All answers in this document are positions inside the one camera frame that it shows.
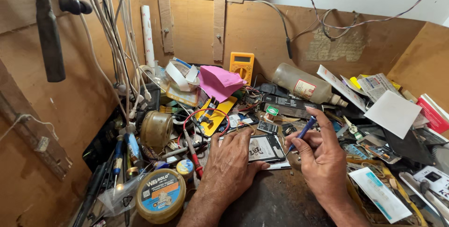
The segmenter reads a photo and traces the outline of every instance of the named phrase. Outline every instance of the dark workbench surface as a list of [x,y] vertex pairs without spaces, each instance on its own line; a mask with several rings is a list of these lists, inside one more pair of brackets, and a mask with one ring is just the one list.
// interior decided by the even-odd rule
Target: dark workbench surface
[[[256,131],[256,135],[265,134]],[[278,134],[281,144],[282,134]],[[201,165],[206,166],[208,151],[199,154]],[[256,174],[252,186],[223,213],[220,227],[330,227],[332,219],[320,206],[307,187],[301,173],[297,154],[287,157],[291,169],[261,171]],[[174,227],[182,214],[163,225],[151,224],[133,209],[131,227]],[[108,227],[124,227],[123,215],[107,219]]]

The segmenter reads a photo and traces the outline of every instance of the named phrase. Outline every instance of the green sticker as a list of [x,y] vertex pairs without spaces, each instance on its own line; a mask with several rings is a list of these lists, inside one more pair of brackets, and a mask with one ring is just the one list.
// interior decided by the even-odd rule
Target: green sticker
[[279,110],[272,107],[272,106],[268,106],[267,108],[267,113],[270,113],[271,115],[278,115]]

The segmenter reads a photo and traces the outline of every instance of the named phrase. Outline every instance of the pink paper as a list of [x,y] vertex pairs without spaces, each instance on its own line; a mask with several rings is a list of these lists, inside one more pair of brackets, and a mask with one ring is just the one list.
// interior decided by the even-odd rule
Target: pink paper
[[214,66],[201,66],[198,77],[199,87],[209,97],[215,96],[220,103],[246,83],[238,73],[231,73]]

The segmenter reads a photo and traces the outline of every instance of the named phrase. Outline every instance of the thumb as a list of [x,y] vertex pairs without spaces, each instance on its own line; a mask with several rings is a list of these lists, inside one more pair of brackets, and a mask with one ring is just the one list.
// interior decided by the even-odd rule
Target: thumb
[[300,138],[292,138],[291,142],[295,145],[296,149],[300,152],[301,160],[304,162],[315,161],[313,152],[310,145]]
[[265,170],[268,167],[270,167],[270,164],[266,162],[254,161],[251,164],[249,164],[248,167],[246,168],[246,176],[252,181],[257,172],[259,172],[260,170]]

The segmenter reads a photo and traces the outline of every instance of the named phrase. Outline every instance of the yellow multimeter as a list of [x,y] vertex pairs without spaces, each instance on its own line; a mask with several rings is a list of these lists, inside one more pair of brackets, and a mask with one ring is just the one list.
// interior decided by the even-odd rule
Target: yellow multimeter
[[246,81],[247,86],[251,85],[251,75],[254,65],[254,54],[231,52],[231,62],[229,72],[238,73]]

